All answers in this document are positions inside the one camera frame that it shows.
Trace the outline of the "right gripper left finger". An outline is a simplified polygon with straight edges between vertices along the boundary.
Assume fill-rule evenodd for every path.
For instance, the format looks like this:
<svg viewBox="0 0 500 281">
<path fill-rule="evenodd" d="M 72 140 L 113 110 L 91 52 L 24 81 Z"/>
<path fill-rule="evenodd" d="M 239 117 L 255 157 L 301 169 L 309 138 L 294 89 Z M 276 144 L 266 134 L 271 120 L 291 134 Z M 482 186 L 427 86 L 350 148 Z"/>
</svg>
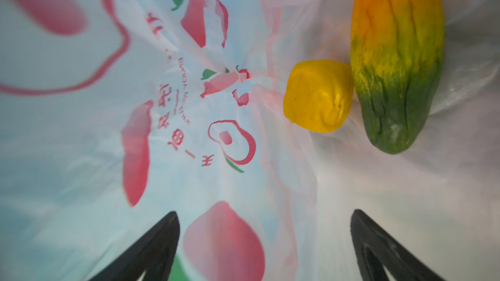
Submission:
<svg viewBox="0 0 500 281">
<path fill-rule="evenodd" d="M 169 279 L 180 237 L 176 212 L 169 212 L 91 281 Z"/>
</svg>

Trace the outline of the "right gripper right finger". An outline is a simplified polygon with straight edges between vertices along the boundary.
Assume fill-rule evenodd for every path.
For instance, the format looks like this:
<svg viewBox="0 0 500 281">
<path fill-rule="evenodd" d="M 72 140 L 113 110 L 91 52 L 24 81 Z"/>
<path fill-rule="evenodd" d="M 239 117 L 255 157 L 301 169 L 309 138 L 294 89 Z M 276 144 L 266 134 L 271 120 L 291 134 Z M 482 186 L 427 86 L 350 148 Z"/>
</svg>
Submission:
<svg viewBox="0 0 500 281">
<path fill-rule="evenodd" d="M 359 271 L 363 280 L 444 281 L 364 211 L 356 209 L 351 216 L 350 232 Z"/>
</svg>

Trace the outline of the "pink printed plastic bag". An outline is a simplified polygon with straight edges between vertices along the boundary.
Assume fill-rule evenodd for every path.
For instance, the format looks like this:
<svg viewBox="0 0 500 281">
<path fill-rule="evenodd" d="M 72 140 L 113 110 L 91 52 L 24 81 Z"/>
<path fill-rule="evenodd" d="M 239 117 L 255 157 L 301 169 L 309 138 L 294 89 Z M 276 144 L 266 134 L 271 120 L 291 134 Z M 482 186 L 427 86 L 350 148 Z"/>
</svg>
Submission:
<svg viewBox="0 0 500 281">
<path fill-rule="evenodd" d="M 168 280 L 363 280 L 360 209 L 444 280 L 498 280 L 499 0 L 441 0 L 399 154 L 355 86 L 336 131 L 283 112 L 299 62 L 351 66 L 354 1 L 1 0 L 1 279 L 90 280 L 176 212 Z"/>
</svg>

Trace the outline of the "yellow lemon fruit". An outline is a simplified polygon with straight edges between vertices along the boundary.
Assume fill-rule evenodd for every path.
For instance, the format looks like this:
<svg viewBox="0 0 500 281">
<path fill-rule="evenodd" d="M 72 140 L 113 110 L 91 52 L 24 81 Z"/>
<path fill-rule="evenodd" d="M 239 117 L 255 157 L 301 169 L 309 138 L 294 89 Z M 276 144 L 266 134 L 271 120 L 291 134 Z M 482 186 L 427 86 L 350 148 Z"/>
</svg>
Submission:
<svg viewBox="0 0 500 281">
<path fill-rule="evenodd" d="M 353 95 L 351 66 L 332 60 L 303 61 L 289 75 L 283 112 L 302 128 L 330 133 L 347 119 Z"/>
</svg>

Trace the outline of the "green orange papaya fruit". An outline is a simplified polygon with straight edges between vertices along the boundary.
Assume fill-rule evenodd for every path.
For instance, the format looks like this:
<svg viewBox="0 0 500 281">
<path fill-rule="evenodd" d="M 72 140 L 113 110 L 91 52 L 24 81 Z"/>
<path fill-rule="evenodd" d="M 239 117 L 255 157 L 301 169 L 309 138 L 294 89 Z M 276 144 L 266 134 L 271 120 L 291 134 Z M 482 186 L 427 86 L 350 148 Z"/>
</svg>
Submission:
<svg viewBox="0 0 500 281">
<path fill-rule="evenodd" d="M 422 131 L 441 80 L 441 0 L 355 0 L 350 63 L 370 142 L 406 151 Z"/>
</svg>

